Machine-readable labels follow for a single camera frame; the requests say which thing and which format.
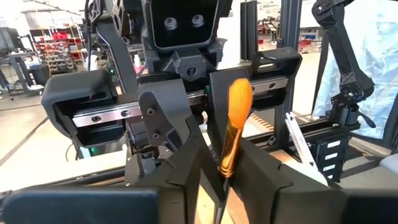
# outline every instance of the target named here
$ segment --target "plastic sheet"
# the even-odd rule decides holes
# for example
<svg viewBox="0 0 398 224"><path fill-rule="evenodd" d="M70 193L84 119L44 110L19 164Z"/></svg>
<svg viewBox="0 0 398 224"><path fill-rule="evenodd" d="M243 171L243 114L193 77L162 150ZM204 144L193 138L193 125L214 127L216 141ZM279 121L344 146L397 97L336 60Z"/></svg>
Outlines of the plastic sheet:
<svg viewBox="0 0 398 224"><path fill-rule="evenodd" d="M387 118L398 93L398 2L356 0L346 7L345 26L362 71L376 84L374 93L360 102L362 113L376 124L370 128L362 119L354 133L382 139ZM331 48L323 73L313 115L331 109L330 98L339 93L340 73Z"/></svg>

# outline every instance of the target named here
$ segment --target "brush handle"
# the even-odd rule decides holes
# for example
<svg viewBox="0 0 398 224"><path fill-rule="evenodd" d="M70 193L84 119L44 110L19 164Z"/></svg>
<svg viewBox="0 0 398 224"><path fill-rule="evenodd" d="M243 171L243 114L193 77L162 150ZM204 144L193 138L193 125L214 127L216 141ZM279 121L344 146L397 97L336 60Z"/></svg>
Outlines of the brush handle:
<svg viewBox="0 0 398 224"><path fill-rule="evenodd" d="M230 178L234 173L235 160L238 156L239 142L242 138L243 129L233 125L228 119L225 142L221 152L220 173L225 178Z"/></svg>

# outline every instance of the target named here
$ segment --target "wooden surface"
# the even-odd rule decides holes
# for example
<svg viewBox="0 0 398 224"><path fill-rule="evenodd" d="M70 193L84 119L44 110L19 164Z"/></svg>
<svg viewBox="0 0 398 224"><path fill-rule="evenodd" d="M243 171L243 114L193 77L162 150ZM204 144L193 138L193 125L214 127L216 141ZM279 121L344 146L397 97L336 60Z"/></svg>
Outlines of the wooden surface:
<svg viewBox="0 0 398 224"><path fill-rule="evenodd" d="M271 153L276 159L282 162L297 162L294 158L288 155L285 151L279 150ZM206 194L205 190L200 187L197 202L197 219L195 223L212 224L213 223L214 203ZM243 202L236 195L235 191L231 189L227 201L227 208L225 210L222 224L249 224L248 216Z"/></svg>

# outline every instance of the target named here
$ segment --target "bottle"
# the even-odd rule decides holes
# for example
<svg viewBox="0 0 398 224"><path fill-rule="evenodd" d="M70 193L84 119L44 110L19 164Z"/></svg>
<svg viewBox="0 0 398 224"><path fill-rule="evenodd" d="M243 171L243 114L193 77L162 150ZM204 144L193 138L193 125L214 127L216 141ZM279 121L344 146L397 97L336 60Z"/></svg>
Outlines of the bottle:
<svg viewBox="0 0 398 224"><path fill-rule="evenodd" d="M136 68L141 66L141 59L139 58L138 54L134 55L134 66Z"/></svg>
<svg viewBox="0 0 398 224"><path fill-rule="evenodd" d="M97 59L98 59L98 56L97 56L97 55L93 55L93 54L92 54L92 55L90 56L90 71L99 69L99 68L98 68L98 64L97 64ZM87 69L87 67L88 67L88 57L86 57L86 62L85 62L85 64L86 64L86 69Z"/></svg>

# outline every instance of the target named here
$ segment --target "shelving unit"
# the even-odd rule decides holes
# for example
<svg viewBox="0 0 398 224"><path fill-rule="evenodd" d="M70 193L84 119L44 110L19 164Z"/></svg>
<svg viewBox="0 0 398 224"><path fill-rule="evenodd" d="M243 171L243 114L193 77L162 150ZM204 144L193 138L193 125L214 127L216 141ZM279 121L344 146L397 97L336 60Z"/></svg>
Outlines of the shelving unit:
<svg viewBox="0 0 398 224"><path fill-rule="evenodd" d="M52 75L76 71L68 39L42 40L35 42L35 47L40 51Z"/></svg>
<svg viewBox="0 0 398 224"><path fill-rule="evenodd" d="M66 37L64 38L69 45L70 53L72 55L75 63L83 63L82 54L80 52L81 49L84 48L84 38L85 36L81 33L82 25L62 25L58 27L50 27L45 29L32 29L30 30L31 36L36 39L42 38L43 35L53 37L56 33L65 33Z"/></svg>

